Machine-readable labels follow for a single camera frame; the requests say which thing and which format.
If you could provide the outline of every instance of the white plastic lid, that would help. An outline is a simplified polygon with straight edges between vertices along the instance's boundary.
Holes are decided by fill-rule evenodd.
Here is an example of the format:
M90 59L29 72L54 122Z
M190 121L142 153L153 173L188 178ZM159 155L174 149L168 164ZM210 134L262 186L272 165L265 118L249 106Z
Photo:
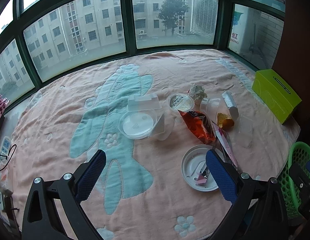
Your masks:
M173 93L167 98L168 107L173 113L179 116L179 112L188 112L194 108L194 100L186 94L183 93Z
M142 139L149 135L157 122L154 110L126 112L120 119L119 131L127 138Z

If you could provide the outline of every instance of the pink blanket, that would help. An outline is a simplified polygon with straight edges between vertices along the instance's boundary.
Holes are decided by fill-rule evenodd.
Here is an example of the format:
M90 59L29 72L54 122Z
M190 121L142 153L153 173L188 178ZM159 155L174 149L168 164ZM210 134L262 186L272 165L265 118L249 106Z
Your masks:
M231 90L239 113L254 122L249 148L232 140L239 166L252 178L259 175L262 180L277 177L283 169L289 148L298 137L299 126L293 119L285 126L277 121L250 89L254 74L231 57L217 50L184 50L116 60L59 78L36 93L22 113L12 135L17 150L11 162L13 200L14 206L20 208L16 213L20 228L33 180L38 176L45 181L60 179L64 173L74 172L91 155L87 150L71 158L72 137L83 114L93 104L90 100L94 98L94 104L97 103L100 86L107 84L116 71L120 73L121 65L129 63L140 66L134 70L139 76L151 75L147 93L156 93L161 103L172 92L187 92L192 83L202 85L208 94ZM172 126L173 115L168 114L165 121ZM120 142L114 142L116 136L106 139L110 137L103 138L105 144L100 143L98 147L107 155L108 148L117 147ZM81 203L102 237L105 240L203 239L212 234L231 205L218 189L199 192L183 180L183 155L198 144L201 142L183 122L175 122L172 133L164 141L135 140L133 158L151 175L150 186L132 197L125 197L123 191L111 212L105 210L103 190L96 187L88 200ZM57 206L68 236L76 238L61 205Z

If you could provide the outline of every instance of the plastic wrapper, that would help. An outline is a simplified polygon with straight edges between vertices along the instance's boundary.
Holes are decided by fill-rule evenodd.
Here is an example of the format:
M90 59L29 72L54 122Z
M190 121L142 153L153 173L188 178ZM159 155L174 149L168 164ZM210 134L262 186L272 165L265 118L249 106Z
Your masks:
M211 120L202 112L179 111L184 119L188 129L204 144L210 144L215 141L215 134L212 128Z

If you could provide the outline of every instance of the clear plastic container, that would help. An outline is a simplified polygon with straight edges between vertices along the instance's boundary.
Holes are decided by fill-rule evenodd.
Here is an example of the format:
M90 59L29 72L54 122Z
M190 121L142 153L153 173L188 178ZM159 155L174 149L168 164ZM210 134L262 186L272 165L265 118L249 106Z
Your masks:
M183 93L173 93L167 98L169 109L175 116L180 116L178 110L188 112L193 110L195 104L194 100Z

